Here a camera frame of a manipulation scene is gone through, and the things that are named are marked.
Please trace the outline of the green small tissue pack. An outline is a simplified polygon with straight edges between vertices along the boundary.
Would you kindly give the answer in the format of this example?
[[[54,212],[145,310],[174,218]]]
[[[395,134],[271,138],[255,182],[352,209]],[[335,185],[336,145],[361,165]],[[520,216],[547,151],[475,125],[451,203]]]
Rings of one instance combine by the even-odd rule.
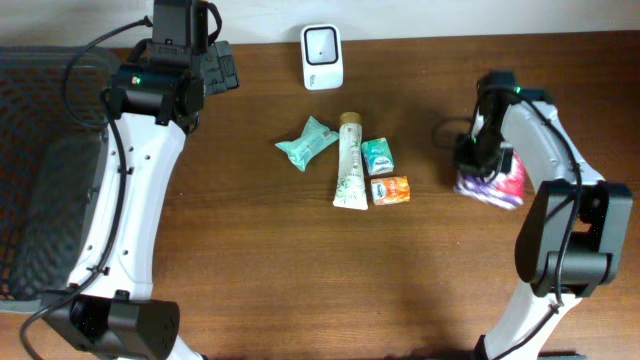
[[[368,140],[361,145],[367,171],[370,176],[392,173],[393,156],[386,138]]]

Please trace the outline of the red purple tissue pack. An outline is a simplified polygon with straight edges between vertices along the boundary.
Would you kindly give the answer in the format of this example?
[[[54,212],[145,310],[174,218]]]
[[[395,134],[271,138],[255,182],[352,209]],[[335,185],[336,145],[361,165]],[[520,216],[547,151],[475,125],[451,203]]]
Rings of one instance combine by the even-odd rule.
[[[524,203],[525,176],[520,157],[514,153],[508,173],[499,172],[495,178],[487,179],[458,174],[454,191],[486,204],[513,210]]]

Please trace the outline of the white cream tube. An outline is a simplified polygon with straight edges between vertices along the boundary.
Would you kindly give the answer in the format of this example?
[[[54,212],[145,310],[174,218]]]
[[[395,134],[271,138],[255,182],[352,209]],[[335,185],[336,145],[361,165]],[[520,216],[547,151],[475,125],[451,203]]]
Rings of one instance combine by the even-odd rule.
[[[340,116],[338,178],[333,205],[367,210],[366,186],[361,155],[362,118],[359,113]]]

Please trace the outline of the teal wet wipes pack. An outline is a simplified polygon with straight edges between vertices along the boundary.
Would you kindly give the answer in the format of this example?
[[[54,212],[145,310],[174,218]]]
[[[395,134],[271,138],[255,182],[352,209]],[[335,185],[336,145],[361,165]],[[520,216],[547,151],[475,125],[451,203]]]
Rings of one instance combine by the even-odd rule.
[[[282,150],[290,162],[301,172],[306,170],[309,162],[320,152],[339,140],[339,134],[321,124],[313,116],[307,120],[299,138],[283,141],[275,146]]]

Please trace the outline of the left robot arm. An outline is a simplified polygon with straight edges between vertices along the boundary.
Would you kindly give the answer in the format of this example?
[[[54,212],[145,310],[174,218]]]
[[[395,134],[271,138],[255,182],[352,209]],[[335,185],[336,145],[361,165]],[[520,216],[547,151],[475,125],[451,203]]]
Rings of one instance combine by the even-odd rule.
[[[209,1],[158,1],[140,41],[99,99],[107,150],[84,248],[38,318],[102,359],[193,359],[176,303],[152,298],[166,190],[205,100],[239,85],[222,19]]]

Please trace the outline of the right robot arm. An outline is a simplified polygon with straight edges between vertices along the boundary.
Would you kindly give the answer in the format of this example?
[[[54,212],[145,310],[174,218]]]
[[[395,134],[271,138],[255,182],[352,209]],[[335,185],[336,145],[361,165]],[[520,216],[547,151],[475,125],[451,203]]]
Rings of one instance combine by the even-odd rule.
[[[478,80],[476,94],[472,125],[454,148],[462,189],[487,197],[521,164],[535,197],[515,244],[518,285],[472,355],[540,359],[562,318],[616,277],[633,195],[582,157],[544,90],[492,71]]]

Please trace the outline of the orange small tissue pack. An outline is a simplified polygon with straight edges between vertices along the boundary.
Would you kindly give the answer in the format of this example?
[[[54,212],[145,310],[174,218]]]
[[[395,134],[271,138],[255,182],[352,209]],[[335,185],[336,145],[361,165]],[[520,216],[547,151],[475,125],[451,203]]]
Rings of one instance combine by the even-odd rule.
[[[373,203],[377,206],[392,205],[410,200],[410,186],[406,176],[371,180]]]

